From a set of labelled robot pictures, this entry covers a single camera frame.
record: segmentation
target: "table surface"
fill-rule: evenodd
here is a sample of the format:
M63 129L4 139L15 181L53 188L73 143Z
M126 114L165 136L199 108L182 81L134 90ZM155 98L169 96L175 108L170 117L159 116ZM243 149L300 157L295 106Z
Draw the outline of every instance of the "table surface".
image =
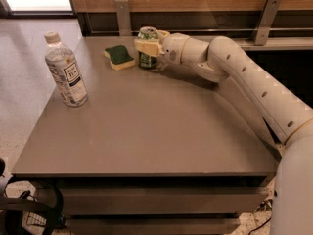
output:
M55 90L13 175L275 173L277 161L249 123L253 119L258 131L268 137L265 124L232 79L214 85L186 67L173 66L160 72L137 66L116 71L103 51L118 44L137 58L132 37L80 40L75 53L89 100L71 108Z

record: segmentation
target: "white bottle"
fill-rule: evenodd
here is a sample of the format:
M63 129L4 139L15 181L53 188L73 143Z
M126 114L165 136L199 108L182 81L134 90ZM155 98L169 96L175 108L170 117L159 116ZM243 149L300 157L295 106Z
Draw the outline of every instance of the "white bottle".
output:
M57 32L47 32L45 38L48 44L46 63L65 104L81 106L87 101L88 94L74 53L61 42Z

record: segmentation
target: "green can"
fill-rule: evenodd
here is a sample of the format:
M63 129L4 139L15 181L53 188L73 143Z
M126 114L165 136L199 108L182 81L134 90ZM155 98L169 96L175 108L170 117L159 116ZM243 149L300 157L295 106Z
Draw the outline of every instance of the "green can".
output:
M157 39L157 29L154 27L142 27L138 34L139 39ZM153 69L157 66L157 58L139 52L139 66L145 69Z

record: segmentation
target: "green sponge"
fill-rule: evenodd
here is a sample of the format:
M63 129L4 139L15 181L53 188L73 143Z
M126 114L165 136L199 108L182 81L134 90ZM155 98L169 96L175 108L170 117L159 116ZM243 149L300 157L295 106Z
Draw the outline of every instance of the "green sponge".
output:
M105 56L110 59L112 68L117 71L135 66L135 60L128 54L124 45L105 49Z

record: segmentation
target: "black cable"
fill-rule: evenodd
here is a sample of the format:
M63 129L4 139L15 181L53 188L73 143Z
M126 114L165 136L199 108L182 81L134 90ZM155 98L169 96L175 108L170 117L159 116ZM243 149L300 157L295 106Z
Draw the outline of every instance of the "black cable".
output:
M265 224L267 224L269 221L271 221L272 217L270 217L269 219L267 219L262 225L258 226L257 228L255 228L254 230L251 230L247 235L251 235L252 232L257 231L258 229L261 229Z

